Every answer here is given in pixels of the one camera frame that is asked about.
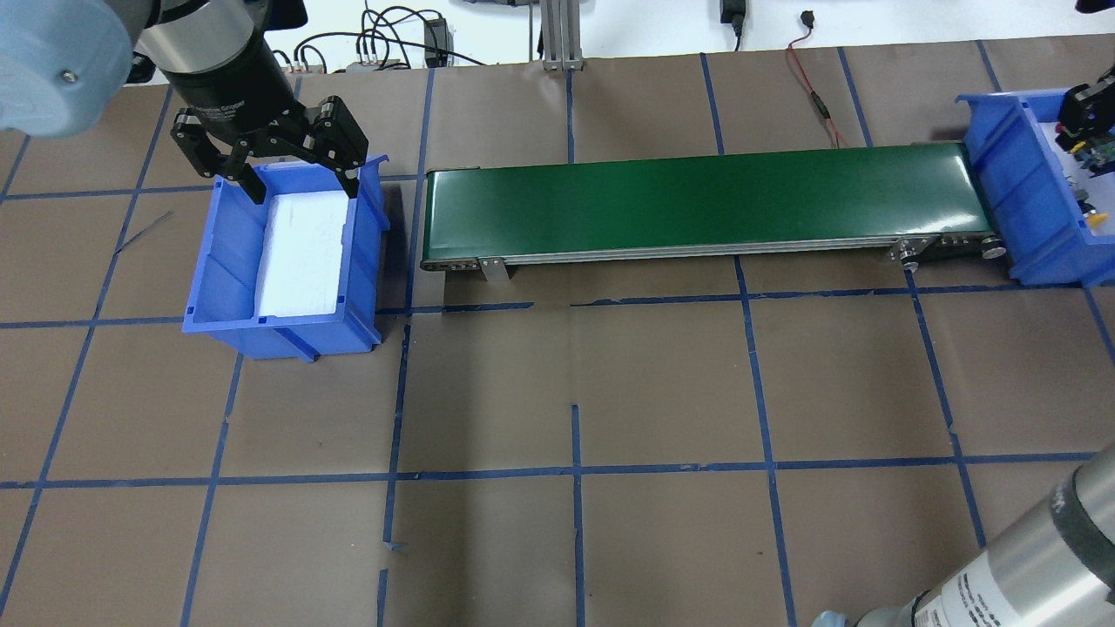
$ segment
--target silver cylindrical robot link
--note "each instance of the silver cylindrical robot link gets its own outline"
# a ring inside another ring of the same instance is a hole
[[[857,627],[1115,626],[1115,445],[1097,454],[975,560],[904,608]],[[817,625],[840,625],[826,612]]]

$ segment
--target blue plastic bin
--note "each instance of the blue plastic bin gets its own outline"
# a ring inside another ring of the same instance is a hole
[[[961,95],[971,106],[964,137],[992,220],[1025,284],[1095,286],[1115,278],[1115,237],[1084,222],[1061,164],[1038,123],[1057,122],[1066,89]]]
[[[298,357],[313,361],[319,355],[371,350],[381,340],[374,324],[376,283],[380,235],[389,229],[379,184],[384,161],[386,155],[369,158],[360,168],[360,193],[349,201],[342,234],[337,310],[316,316],[256,318],[255,278],[273,196],[340,190],[337,177],[307,163],[256,167],[268,186],[262,204],[219,179],[213,184],[182,330],[213,336],[252,359]]]

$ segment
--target yellow connector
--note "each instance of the yellow connector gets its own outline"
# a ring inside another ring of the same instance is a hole
[[[1101,224],[1107,222],[1107,218],[1106,213],[1093,213],[1085,216],[1084,221],[1088,223],[1088,228],[1098,229]]]

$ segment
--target power adapter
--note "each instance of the power adapter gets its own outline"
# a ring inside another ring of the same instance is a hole
[[[720,0],[720,23],[730,23],[736,33],[736,49],[744,36],[744,20],[747,19],[747,0]]]
[[[449,55],[453,51],[453,35],[449,32],[449,25],[445,18],[426,20],[427,27],[423,29],[426,33],[426,67],[446,67],[449,65]]]

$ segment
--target blue tape line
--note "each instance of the blue tape line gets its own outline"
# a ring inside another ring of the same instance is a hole
[[[166,118],[166,109],[171,104],[171,88],[166,89],[166,97],[163,99],[163,109],[158,115],[158,122],[155,124],[155,132],[152,134],[151,143],[147,146],[147,154],[144,157],[143,167],[139,170],[139,177],[136,181],[136,187],[140,187],[143,184],[144,176],[147,174],[147,168],[151,166],[152,156],[155,154],[155,143],[158,139],[159,131],[163,128],[163,120]],[[27,147],[27,141],[23,142],[23,148]],[[124,241],[124,237],[127,234],[128,221],[132,218],[132,213],[135,210],[136,196],[132,196],[132,202],[128,206],[128,212],[124,216],[124,224],[120,226],[120,233],[117,237],[116,245],[113,250],[118,250],[120,243]],[[105,272],[105,280],[101,283],[100,295],[97,297],[97,306],[93,314],[93,319],[96,320],[100,317],[100,310],[105,306],[105,296],[108,293],[108,284],[113,280],[113,270],[116,268],[117,255],[113,255],[108,264],[108,271]],[[81,369],[85,367],[86,357],[89,355],[89,346],[93,344],[93,332],[95,328],[89,327],[89,330],[85,334],[85,341],[81,344],[81,351],[78,355],[77,364],[74,367],[74,376],[70,377],[69,387],[66,390],[66,399],[62,402],[61,412],[58,415],[58,422],[55,424],[54,434],[50,436],[50,445],[47,447],[47,455],[42,461],[42,467],[39,471],[39,479],[36,482],[35,493],[31,495],[31,503],[27,509],[27,515],[23,519],[23,527],[20,529],[19,540],[16,543],[16,550],[12,553],[11,563],[8,568],[8,575],[4,577],[3,588],[0,589],[0,616],[3,616],[4,607],[8,605],[8,597],[11,594],[12,583],[16,580],[16,571],[19,569],[19,561],[22,558],[23,549],[27,547],[27,538],[31,532],[31,524],[35,522],[35,514],[39,509],[39,499],[42,496],[43,485],[47,482],[47,476],[50,473],[50,465],[54,463],[55,454],[58,452],[58,443],[62,436],[62,428],[66,426],[66,418],[69,416],[70,405],[74,402],[74,395],[77,392],[78,382],[81,379]]]
[[[765,462],[723,462],[712,464],[630,464],[582,466],[581,474],[672,474],[682,472],[765,471]]]
[[[658,296],[620,299],[600,299],[592,302],[578,302],[570,307],[613,307],[619,305],[672,305],[678,302],[730,302],[739,300],[738,293],[716,293],[705,296]]]
[[[1086,462],[1096,453],[1070,451],[1057,453],[1008,453],[996,455],[964,455],[971,464],[1032,464],[1041,462]],[[954,457],[876,457],[860,460],[797,460],[776,461],[777,470],[834,470],[834,469],[890,469],[910,466],[938,466],[956,463]],[[766,462],[715,462],[708,464],[617,464],[591,466],[539,466],[525,469],[497,469],[452,472],[360,472],[332,474],[284,474],[222,476],[219,485],[295,485],[307,483],[384,483],[391,481],[474,481],[485,479],[521,479],[531,476],[572,476],[575,474],[675,474],[694,472],[759,472]],[[97,488],[166,488],[207,485],[204,476],[166,476],[140,479],[66,479],[47,480],[43,490]],[[30,490],[35,481],[3,481],[0,490]]]
[[[232,367],[232,378],[229,380],[229,396],[224,403],[224,417],[221,419],[221,434],[216,440],[216,451],[213,453],[213,465],[210,469],[205,503],[202,505],[202,520],[197,525],[197,540],[194,542],[194,557],[190,562],[190,579],[186,580],[186,594],[182,601],[181,627],[190,625],[190,614],[194,606],[194,591],[197,589],[197,573],[202,567],[202,554],[205,552],[205,537],[209,534],[209,521],[213,513],[213,500],[221,479],[221,462],[224,459],[225,442],[229,440],[229,416],[235,403],[236,390],[240,388],[240,373],[244,365],[244,356],[236,354],[236,363]]]
[[[576,582],[576,627],[585,625],[584,504],[581,498],[581,407],[571,412],[573,435],[573,572]]]
[[[565,73],[565,163],[576,163],[573,141],[573,70]]]
[[[893,469],[910,466],[943,466],[954,457],[891,457],[876,460],[802,460],[777,462],[778,470]]]
[[[40,322],[0,322],[0,329],[57,329],[60,327],[91,327],[91,320],[43,320]]]
[[[89,196],[128,196],[135,190],[91,190],[81,192],[39,192],[35,194],[12,194],[10,201],[33,201],[42,199],[84,199]]]
[[[905,296],[905,288],[873,288],[859,290],[817,290],[817,291],[769,291],[748,295],[749,300],[822,297],[841,298],[845,296]]]
[[[282,474],[259,476],[222,476],[220,485],[304,485],[308,483],[382,483],[391,480],[387,472],[336,474]]]
[[[11,190],[11,183],[16,180],[16,172],[19,170],[19,164],[23,163],[23,155],[27,154],[27,146],[31,144],[31,136],[25,135],[23,143],[19,146],[19,152],[16,153],[16,161],[11,162],[11,170],[8,171],[8,179],[3,182],[3,189],[0,190],[0,202],[10,197],[8,191]]]
[[[522,479],[527,476],[562,476],[570,474],[574,474],[574,470],[570,466],[540,466],[533,469],[400,472],[395,478],[398,481],[475,481],[478,479]]]
[[[446,305],[445,307],[437,307],[442,314],[466,314],[469,311],[511,311],[517,309],[530,309],[534,307],[533,302],[493,302],[491,305]],[[416,308],[416,314],[423,314],[425,311],[419,311],[419,309],[427,309],[425,307]]]
[[[147,187],[140,194],[176,194],[178,192],[212,192],[213,185],[180,185],[177,187]]]
[[[1050,283],[1047,286],[1022,286],[1006,283],[1002,286],[950,286],[939,288],[918,288],[918,293],[971,293],[985,291],[1031,291],[1031,290],[1075,290],[1079,283]]]
[[[918,327],[921,329],[921,341],[925,347],[925,357],[929,359],[929,368],[933,374],[933,386],[937,387],[937,398],[941,404],[941,414],[944,416],[944,426],[949,433],[949,441],[952,443],[952,455],[956,459],[957,470],[960,473],[960,485],[963,488],[964,500],[968,502],[968,514],[972,519],[976,542],[982,549],[987,546],[987,537],[983,534],[983,522],[979,515],[979,508],[976,505],[976,493],[972,491],[971,479],[968,476],[968,464],[964,462],[964,453],[960,447],[960,437],[952,431],[952,407],[949,405],[949,395],[944,390],[944,377],[941,376],[941,366],[937,360],[933,338],[930,336],[929,324],[925,321],[925,311],[921,307],[918,284],[914,283],[912,273],[906,272],[905,277],[906,287],[910,290],[910,300],[913,302],[914,315],[918,317]]]
[[[705,73],[705,90],[708,91],[708,108],[712,113],[712,133],[716,134],[716,154],[724,154],[724,135],[720,133],[720,112],[716,107],[716,93],[712,90],[712,75],[708,71],[708,56],[700,54],[700,67]]]
[[[89,321],[94,327],[126,327],[132,325],[181,325],[182,316],[162,316],[157,318],[109,318]]]
[[[210,192],[211,185],[181,185],[177,187],[147,187],[134,190],[90,190],[83,192],[41,192],[37,194],[13,194],[12,201],[30,201],[42,199],[83,199],[89,196],[127,196],[130,194],[176,194],[180,192]]]
[[[747,336],[747,356],[752,366],[752,383],[755,386],[755,405],[759,416],[759,433],[763,437],[763,463],[766,465],[767,490],[770,494],[770,518],[774,523],[775,546],[778,549],[778,569],[782,572],[782,594],[786,604],[786,620],[789,627],[797,627],[797,614],[794,609],[794,588],[789,579],[789,558],[786,554],[786,533],[782,525],[782,502],[778,499],[778,466],[774,459],[774,446],[770,443],[770,424],[767,422],[766,397],[763,394],[763,376],[759,370],[759,354],[755,344],[755,327],[752,319],[752,305],[747,291],[747,280],[744,278],[744,267],[739,255],[734,258],[736,264],[736,281],[739,283],[739,300],[744,307],[744,332]]]
[[[1014,453],[1007,455],[966,455],[969,464],[1032,464],[1039,462],[1087,462],[1095,453]]]
[[[1107,356],[1115,365],[1115,343],[1112,341],[1112,335],[1107,331],[1107,322],[1104,320],[1103,312],[1099,311],[1099,303],[1096,302],[1096,297],[1090,289],[1084,290],[1084,298],[1088,300],[1088,309],[1092,310],[1092,317],[1096,319],[1096,328],[1099,329],[1099,337],[1104,340],[1104,346],[1107,347]]]
[[[399,380],[395,386],[395,425],[391,427],[390,475],[387,501],[384,504],[384,542],[390,543],[395,528],[395,491],[398,485],[399,447],[403,443],[403,409],[407,398],[407,367],[410,359],[410,324],[403,328],[403,350],[399,355]]]
[[[46,490],[74,488],[173,488],[183,485],[206,485],[204,476],[156,476],[151,479],[52,479],[47,480]]]
[[[47,447],[47,455],[42,461],[39,478],[35,484],[35,493],[31,495],[31,503],[28,507],[27,515],[23,518],[23,527],[19,532],[19,540],[16,542],[16,550],[12,552],[11,563],[8,567],[8,576],[4,578],[3,588],[0,589],[0,616],[3,616],[4,607],[8,605],[8,596],[11,594],[11,586],[16,580],[16,571],[19,569],[19,561],[27,547],[27,538],[31,532],[31,524],[35,522],[35,514],[39,509],[39,499],[42,496],[43,485],[50,472],[50,464],[54,463],[55,453],[58,452],[58,442],[62,436],[62,427],[66,426],[66,418],[69,416],[70,404],[74,402],[74,394],[77,392],[78,380],[81,378],[81,368],[85,359],[89,355],[89,345],[93,343],[93,327],[85,334],[85,341],[81,344],[81,351],[78,354],[77,365],[74,367],[74,376],[70,377],[69,387],[66,390],[66,398],[62,401],[62,408],[55,424],[54,434],[50,436],[50,444]]]
[[[379,588],[376,592],[376,627],[384,627],[387,615],[387,569],[379,570]]]
[[[197,573],[202,568],[202,553],[205,551],[205,537],[209,533],[210,515],[213,513],[213,499],[216,495],[217,474],[221,472],[221,457],[224,455],[224,443],[229,435],[229,421],[221,423],[221,436],[217,441],[217,452],[213,457],[213,473],[205,490],[205,504],[202,505],[202,521],[197,527],[197,540],[194,542],[194,557],[190,562],[190,579],[186,582],[186,595],[182,601],[181,627],[190,625],[190,614],[193,611],[194,592],[197,589]]]
[[[418,223],[421,215],[421,196],[426,185],[426,142],[429,137],[429,112],[434,106],[434,76],[435,69],[429,68],[426,75],[426,103],[423,105],[421,114],[421,136],[418,143],[418,177],[415,179],[415,206],[410,213],[410,254],[407,267],[407,295],[406,308],[410,310],[415,300],[415,272],[418,269]]]
[[[573,467],[581,467],[581,406],[573,405]]]
[[[182,316],[163,318],[110,318],[97,320],[40,320],[36,322],[0,322],[0,329],[56,329],[60,327],[120,327],[127,325],[182,324]]]
[[[983,68],[987,69],[987,77],[991,79],[991,87],[995,87],[996,91],[1002,91],[1002,87],[999,85],[999,77],[996,76],[995,67],[991,65],[991,57],[987,56],[987,47],[983,46],[983,40],[977,39],[976,47],[979,48],[979,56],[983,59]]]
[[[860,131],[863,132],[863,142],[869,148],[875,145],[871,141],[871,131],[867,128],[867,118],[863,115],[863,105],[860,103],[860,93],[855,89],[855,79],[852,78],[852,67],[847,65],[847,56],[844,55],[844,47],[836,48],[840,55],[840,65],[844,68],[844,79],[847,80],[847,90],[852,94],[852,104],[855,106],[855,116],[860,118]]]

